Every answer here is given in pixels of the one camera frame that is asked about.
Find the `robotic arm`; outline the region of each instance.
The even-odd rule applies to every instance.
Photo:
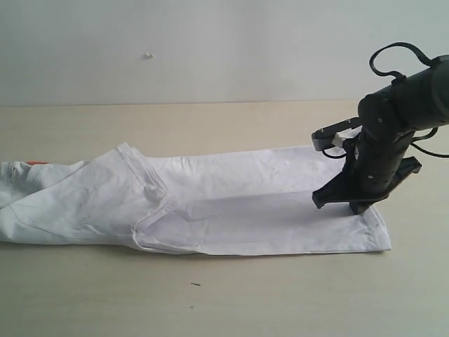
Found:
[[[380,72],[374,59],[385,49],[401,46],[410,49],[428,68],[406,77],[400,72]],[[449,124],[449,55],[429,59],[412,44],[397,42],[373,54],[370,67],[376,75],[395,77],[391,84],[367,95],[358,104],[358,117],[321,128],[312,134],[315,150],[327,157],[345,158],[342,171],[321,189],[313,192],[317,208],[328,203],[349,202],[354,214],[386,199],[421,163],[404,158],[410,145],[435,157],[415,142],[435,135],[439,126]],[[425,136],[416,131],[431,129]],[[330,156],[332,147],[346,153]]]

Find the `table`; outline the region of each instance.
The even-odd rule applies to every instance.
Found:
[[[1,108],[0,160],[71,164],[122,142],[148,157],[310,144],[356,105]],[[449,152],[449,128],[422,145]],[[449,336],[449,161],[409,153],[421,173],[377,206],[387,253],[179,257],[0,244],[0,335]]]

